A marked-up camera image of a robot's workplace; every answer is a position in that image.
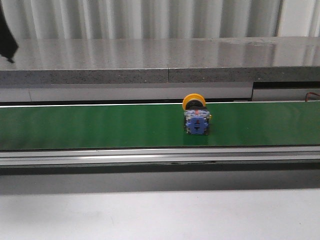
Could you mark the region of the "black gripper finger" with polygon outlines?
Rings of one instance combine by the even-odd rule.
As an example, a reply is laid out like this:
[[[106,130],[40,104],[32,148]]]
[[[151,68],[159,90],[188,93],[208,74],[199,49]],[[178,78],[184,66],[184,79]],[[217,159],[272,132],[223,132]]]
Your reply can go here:
[[[0,5],[0,55],[10,63],[14,63],[18,48],[19,45],[8,27],[3,6]]]

